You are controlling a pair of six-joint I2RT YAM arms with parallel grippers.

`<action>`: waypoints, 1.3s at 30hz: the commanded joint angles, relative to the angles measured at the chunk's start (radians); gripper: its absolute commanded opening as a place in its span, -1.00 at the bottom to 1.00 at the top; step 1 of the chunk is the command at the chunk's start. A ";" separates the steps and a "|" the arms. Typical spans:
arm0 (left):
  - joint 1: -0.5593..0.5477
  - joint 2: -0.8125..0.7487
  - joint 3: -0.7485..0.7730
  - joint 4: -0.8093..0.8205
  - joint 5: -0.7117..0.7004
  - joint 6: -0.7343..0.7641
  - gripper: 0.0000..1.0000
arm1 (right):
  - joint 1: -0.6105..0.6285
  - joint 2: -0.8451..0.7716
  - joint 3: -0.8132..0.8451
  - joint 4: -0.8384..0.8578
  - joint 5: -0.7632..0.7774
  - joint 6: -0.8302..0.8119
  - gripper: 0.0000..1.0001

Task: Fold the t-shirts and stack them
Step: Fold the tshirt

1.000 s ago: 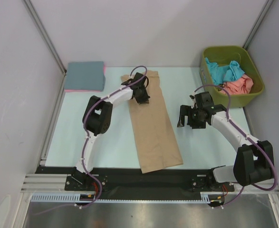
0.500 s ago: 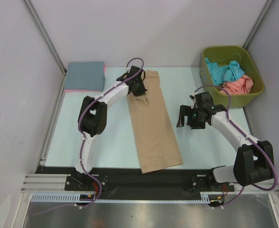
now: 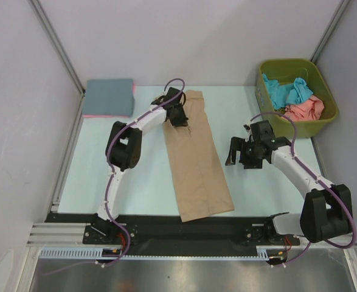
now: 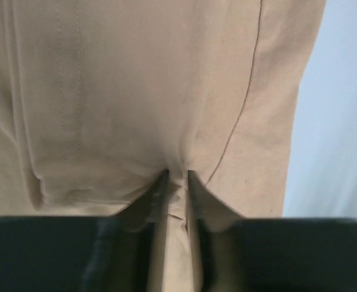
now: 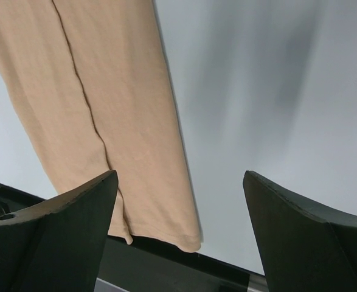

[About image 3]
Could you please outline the beige t-shirt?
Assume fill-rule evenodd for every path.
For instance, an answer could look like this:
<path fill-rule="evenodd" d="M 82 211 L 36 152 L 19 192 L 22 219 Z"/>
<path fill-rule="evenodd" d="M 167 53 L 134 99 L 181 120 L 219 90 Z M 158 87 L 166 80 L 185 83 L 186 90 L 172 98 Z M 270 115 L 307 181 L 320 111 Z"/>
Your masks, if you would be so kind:
<path fill-rule="evenodd" d="M 186 127 L 163 124 L 179 215 L 183 222 L 233 211 L 201 91 L 185 92 Z"/>

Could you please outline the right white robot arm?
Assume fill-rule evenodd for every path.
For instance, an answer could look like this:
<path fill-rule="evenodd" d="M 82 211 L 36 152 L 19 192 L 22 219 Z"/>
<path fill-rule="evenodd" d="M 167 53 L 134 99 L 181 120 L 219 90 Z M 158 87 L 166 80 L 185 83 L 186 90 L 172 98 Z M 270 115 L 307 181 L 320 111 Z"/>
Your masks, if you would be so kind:
<path fill-rule="evenodd" d="M 265 239 L 280 243 L 286 235 L 301 235 L 311 243 L 327 242 L 335 237 L 355 234 L 350 189 L 334 184 L 301 160 L 294 143 L 277 137 L 268 121 L 245 126 L 247 138 L 232 137 L 226 165 L 240 163 L 245 169 L 261 169 L 267 161 L 280 170 L 303 198 L 300 213 L 272 215 L 264 228 Z"/>

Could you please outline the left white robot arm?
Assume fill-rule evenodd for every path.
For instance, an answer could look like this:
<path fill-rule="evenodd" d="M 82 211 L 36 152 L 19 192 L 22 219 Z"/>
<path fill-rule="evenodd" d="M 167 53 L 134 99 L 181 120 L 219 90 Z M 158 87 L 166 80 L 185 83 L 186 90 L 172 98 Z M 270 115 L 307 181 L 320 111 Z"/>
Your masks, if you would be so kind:
<path fill-rule="evenodd" d="M 186 94 L 182 89 L 164 88 L 162 94 L 154 99 L 145 113 L 132 122 L 115 122 L 106 146 L 108 182 L 104 199 L 91 223 L 97 236 L 105 243 L 113 242 L 124 231 L 116 222 L 119 216 L 118 199 L 121 180 L 137 166 L 142 148 L 143 137 L 155 127 L 169 121 L 174 127 L 186 127 L 188 118 L 184 111 Z"/>

